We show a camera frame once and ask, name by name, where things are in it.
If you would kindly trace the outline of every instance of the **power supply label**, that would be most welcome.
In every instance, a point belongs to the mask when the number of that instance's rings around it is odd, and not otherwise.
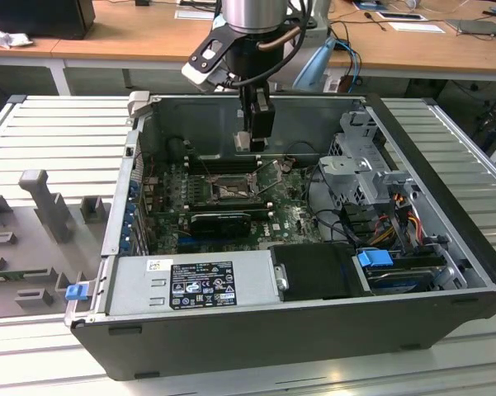
[[[232,262],[171,266],[172,309],[225,307],[237,304]]]

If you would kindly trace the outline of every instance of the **blue wire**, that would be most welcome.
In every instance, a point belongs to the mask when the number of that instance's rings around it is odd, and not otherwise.
[[[348,51],[348,53],[352,56],[352,62],[354,63],[354,76],[352,78],[351,86],[350,86],[350,88],[348,88],[348,92],[350,93],[350,92],[352,92],[352,89],[354,88],[354,84],[356,83],[356,80],[357,80],[358,65],[357,65],[356,52],[352,48],[350,48],[348,45],[343,43],[342,41],[336,40],[336,42],[339,45],[341,45],[345,50]]]

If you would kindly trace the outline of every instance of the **desk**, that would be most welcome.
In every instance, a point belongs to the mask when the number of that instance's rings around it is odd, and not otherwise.
[[[45,66],[50,69],[60,95],[72,92],[65,68],[180,69],[210,29],[209,21],[174,19],[174,0],[169,4],[135,7],[134,2],[110,3],[96,0],[96,21],[85,40],[36,39],[24,49],[0,49],[0,64]],[[334,1],[331,18],[355,10],[343,0]],[[448,11],[457,1],[423,0],[425,7]],[[450,14],[421,13],[429,19],[481,17],[491,2],[472,0]],[[342,18],[368,21],[363,12]],[[398,78],[439,78],[496,81],[496,39],[477,40],[456,36],[444,22],[437,22],[446,34],[394,31],[384,24],[348,24],[352,46],[363,60],[361,75]],[[341,24],[334,25],[344,37]],[[341,73],[349,65],[347,54],[333,55],[329,67]]]

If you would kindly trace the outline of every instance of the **white label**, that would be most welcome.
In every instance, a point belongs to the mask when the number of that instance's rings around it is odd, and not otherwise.
[[[172,258],[164,258],[163,260],[147,260],[147,271],[170,271],[173,263],[174,260]]]
[[[234,293],[222,293],[217,295],[218,299],[234,299]]]

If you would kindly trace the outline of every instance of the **white cable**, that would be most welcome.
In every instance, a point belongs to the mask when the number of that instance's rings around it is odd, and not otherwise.
[[[455,12],[456,10],[458,10],[459,8],[463,7],[464,5],[466,5],[470,0],[464,0],[464,2],[462,2],[461,4],[459,4],[458,6],[456,6],[453,10],[451,11],[436,11],[436,10],[432,10],[430,8],[427,8],[425,6],[420,6],[421,8],[423,8],[424,10],[426,11],[429,11],[429,12],[435,12],[436,14],[451,14],[453,12]]]

